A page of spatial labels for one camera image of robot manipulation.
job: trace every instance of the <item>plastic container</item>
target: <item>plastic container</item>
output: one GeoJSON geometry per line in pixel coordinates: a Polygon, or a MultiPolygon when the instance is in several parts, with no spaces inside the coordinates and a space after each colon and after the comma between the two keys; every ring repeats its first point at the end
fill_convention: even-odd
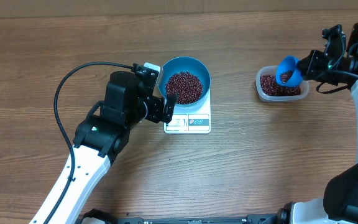
{"type": "Polygon", "coordinates": [[[273,75],[275,76],[277,71],[277,66],[267,66],[259,70],[258,74],[256,75],[256,89],[258,91],[258,95],[260,100],[264,102],[288,102],[294,100],[303,99],[308,93],[310,89],[310,84],[308,81],[302,81],[300,84],[301,94],[297,96],[269,96],[265,94],[260,86],[260,77],[262,75],[273,75]]]}
{"type": "Polygon", "coordinates": [[[203,92],[198,101],[187,105],[176,104],[175,107],[194,108],[200,107],[204,104],[208,96],[207,93],[209,92],[209,88],[211,86],[211,75],[202,62],[192,57],[177,57],[169,60],[162,68],[164,74],[160,84],[158,84],[158,89],[164,98],[167,97],[165,85],[167,84],[169,78],[176,73],[189,71],[191,74],[194,74],[198,77],[201,84],[203,85],[203,92]]]}

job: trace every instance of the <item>white kitchen scale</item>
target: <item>white kitchen scale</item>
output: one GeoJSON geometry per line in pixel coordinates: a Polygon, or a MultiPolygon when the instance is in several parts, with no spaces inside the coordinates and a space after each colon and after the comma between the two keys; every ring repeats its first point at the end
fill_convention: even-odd
{"type": "Polygon", "coordinates": [[[209,134],[211,132],[211,75],[205,65],[192,57],[177,57],[163,66],[163,78],[158,84],[161,95],[166,98],[165,85],[169,78],[180,72],[196,75],[203,85],[198,101],[189,105],[176,104],[172,121],[164,123],[167,134],[209,134]]]}
{"type": "Polygon", "coordinates": [[[167,134],[209,134],[211,132],[211,90],[208,90],[200,102],[186,107],[176,105],[173,110],[172,121],[164,123],[167,134]]]}

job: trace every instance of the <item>blue bowl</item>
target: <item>blue bowl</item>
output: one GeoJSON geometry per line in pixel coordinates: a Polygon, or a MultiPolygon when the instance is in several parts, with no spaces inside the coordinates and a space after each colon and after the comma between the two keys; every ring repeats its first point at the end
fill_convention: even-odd
{"type": "MultiPolygon", "coordinates": [[[[160,81],[160,84],[158,84],[158,89],[160,90],[161,95],[164,98],[167,97],[165,85],[168,83],[169,78],[176,73],[185,71],[189,71],[191,74],[196,75],[200,80],[201,84],[203,85],[203,93],[201,94],[201,97],[197,102],[200,102],[206,98],[206,94],[211,86],[211,75],[209,74],[209,71],[205,67],[205,65],[199,60],[192,57],[177,57],[165,63],[162,68],[163,77],[160,81]]],[[[197,102],[180,106],[193,106],[197,104],[197,102]]]]}
{"type": "Polygon", "coordinates": [[[299,59],[294,56],[287,56],[277,67],[276,82],[286,87],[296,87],[302,82],[301,72],[296,68],[299,59]],[[281,74],[287,71],[293,71],[291,78],[287,82],[281,81],[281,74]]]}

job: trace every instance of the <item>wood grain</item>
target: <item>wood grain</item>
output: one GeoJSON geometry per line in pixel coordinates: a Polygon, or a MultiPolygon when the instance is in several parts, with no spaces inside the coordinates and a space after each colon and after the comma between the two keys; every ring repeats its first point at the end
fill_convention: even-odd
{"type": "MultiPolygon", "coordinates": [[[[275,213],[322,196],[356,154],[348,91],[261,102],[259,69],[323,49],[321,29],[358,11],[244,12],[0,20],[0,223],[25,223],[55,183],[68,150],[53,117],[63,76],[89,61],[163,65],[180,55],[211,72],[212,132],[167,135],[143,122],[83,212],[117,217],[220,217],[275,213]]],[[[79,71],[58,102],[70,139],[104,98],[110,67],[79,71]]]]}
{"type": "Polygon", "coordinates": [[[0,18],[358,9],[353,0],[0,0],[0,18]]]}

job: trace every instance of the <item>red bean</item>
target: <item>red bean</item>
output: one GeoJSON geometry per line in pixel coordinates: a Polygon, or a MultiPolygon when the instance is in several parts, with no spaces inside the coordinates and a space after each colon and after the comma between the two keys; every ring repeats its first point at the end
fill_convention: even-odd
{"type": "Polygon", "coordinates": [[[262,91],[269,96],[296,96],[301,94],[301,88],[285,87],[277,84],[273,75],[262,75],[260,77],[262,91]]]}
{"type": "Polygon", "coordinates": [[[281,82],[283,82],[283,83],[288,82],[289,79],[291,78],[292,74],[293,74],[293,71],[291,71],[291,70],[281,73],[281,75],[280,75],[281,82]]]}
{"type": "Polygon", "coordinates": [[[177,103],[185,105],[201,98],[203,85],[197,76],[186,71],[172,75],[165,85],[165,90],[167,94],[177,94],[177,103]]]}

